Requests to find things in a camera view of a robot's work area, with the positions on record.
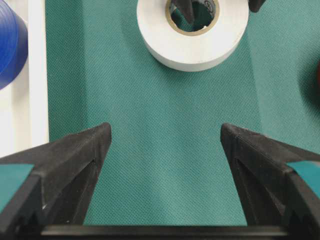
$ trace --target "blue object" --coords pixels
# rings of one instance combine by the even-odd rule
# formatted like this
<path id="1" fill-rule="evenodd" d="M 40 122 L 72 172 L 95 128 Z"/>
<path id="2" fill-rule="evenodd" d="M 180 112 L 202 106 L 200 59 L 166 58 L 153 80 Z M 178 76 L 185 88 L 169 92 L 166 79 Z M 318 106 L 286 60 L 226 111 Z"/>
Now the blue object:
<path id="1" fill-rule="evenodd" d="M 24 183 L 34 165 L 0 164 L 0 213 Z"/>
<path id="2" fill-rule="evenodd" d="M 27 57 L 27 27 L 24 21 L 0 0 L 0 89 L 16 78 Z"/>
<path id="3" fill-rule="evenodd" d="M 320 162 L 297 161 L 287 163 L 287 165 L 293 168 L 320 198 Z"/>

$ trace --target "green fabric surface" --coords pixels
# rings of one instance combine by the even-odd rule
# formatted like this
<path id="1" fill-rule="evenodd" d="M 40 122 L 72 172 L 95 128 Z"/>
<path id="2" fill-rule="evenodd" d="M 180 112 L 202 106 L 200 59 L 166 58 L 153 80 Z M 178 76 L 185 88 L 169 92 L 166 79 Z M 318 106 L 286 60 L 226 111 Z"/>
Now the green fabric surface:
<path id="1" fill-rule="evenodd" d="M 297 161 L 288 162 L 287 165 L 293 168 L 320 198 L 320 162 Z"/>
<path id="2" fill-rule="evenodd" d="M 236 51 L 195 73 L 149 54 L 136 5 L 46 1 L 50 140 L 112 126 L 85 222 L 244 225 L 221 124 L 320 151 L 320 1 L 266 1 Z"/>
<path id="3" fill-rule="evenodd" d="M 0 213 L 33 169 L 32 164 L 0 164 Z"/>

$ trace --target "blue tape roll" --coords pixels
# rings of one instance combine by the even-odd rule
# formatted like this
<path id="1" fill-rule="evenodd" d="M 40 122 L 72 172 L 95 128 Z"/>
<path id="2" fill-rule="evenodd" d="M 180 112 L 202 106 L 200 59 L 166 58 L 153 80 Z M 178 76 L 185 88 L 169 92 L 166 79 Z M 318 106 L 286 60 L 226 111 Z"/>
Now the blue tape roll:
<path id="1" fill-rule="evenodd" d="M 27 57 L 27 27 L 4 0 L 0 0 L 0 89 L 16 78 Z"/>

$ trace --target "black object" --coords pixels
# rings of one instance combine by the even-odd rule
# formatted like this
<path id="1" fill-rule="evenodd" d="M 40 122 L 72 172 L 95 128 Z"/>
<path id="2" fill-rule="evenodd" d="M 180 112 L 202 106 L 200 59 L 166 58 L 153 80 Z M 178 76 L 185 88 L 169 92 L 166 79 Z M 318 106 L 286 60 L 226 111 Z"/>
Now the black object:
<path id="1" fill-rule="evenodd" d="M 0 164 L 34 164 L 0 213 L 0 239 L 24 225 L 82 224 L 110 144 L 104 123 L 0 158 Z"/>
<path id="2" fill-rule="evenodd" d="M 249 0 L 249 8 L 252 12 L 257 13 L 266 0 Z"/>
<path id="3" fill-rule="evenodd" d="M 249 0 L 249 8 L 252 12 L 257 13 L 266 0 Z M 189 24 L 195 21 L 193 0 L 172 0 L 172 3 L 179 9 Z"/>
<path id="4" fill-rule="evenodd" d="M 0 239 L 320 239 L 320 199 L 286 165 L 288 162 L 320 161 L 320 155 L 231 124 L 222 126 L 221 143 L 247 227 L 72 225 L 84 221 L 111 142 L 110 131 L 105 123 L 0 159 L 0 163 L 29 163 L 35 158 L 31 175 L 0 214 Z M 51 167 L 52 160 L 57 159 L 61 164 Z M 59 176 L 58 179 L 50 178 L 51 174 Z M 49 190 L 54 184 L 59 188 Z"/>

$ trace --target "tape core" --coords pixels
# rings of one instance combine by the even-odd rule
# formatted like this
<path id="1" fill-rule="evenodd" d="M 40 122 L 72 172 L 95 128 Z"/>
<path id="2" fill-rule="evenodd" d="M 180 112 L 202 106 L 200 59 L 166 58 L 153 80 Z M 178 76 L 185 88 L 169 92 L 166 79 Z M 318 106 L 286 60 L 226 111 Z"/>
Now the tape core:
<path id="1" fill-rule="evenodd" d="M 218 0 L 193 0 L 193 2 L 198 2 L 202 5 L 204 5 L 207 9 L 209 14 L 213 17 L 211 23 L 209 26 L 206 26 L 200 30 L 197 31 L 184 31 L 180 29 L 176 23 L 173 21 L 171 14 L 174 12 L 176 7 L 172 4 L 172 0 L 167 0 L 167 3 L 165 5 L 165 16 L 169 23 L 169 25 L 179 34 L 186 35 L 186 36 L 199 36 L 202 34 L 205 34 L 210 29 L 213 28 L 213 26 L 217 23 L 219 15 L 220 15 L 220 6 Z"/>

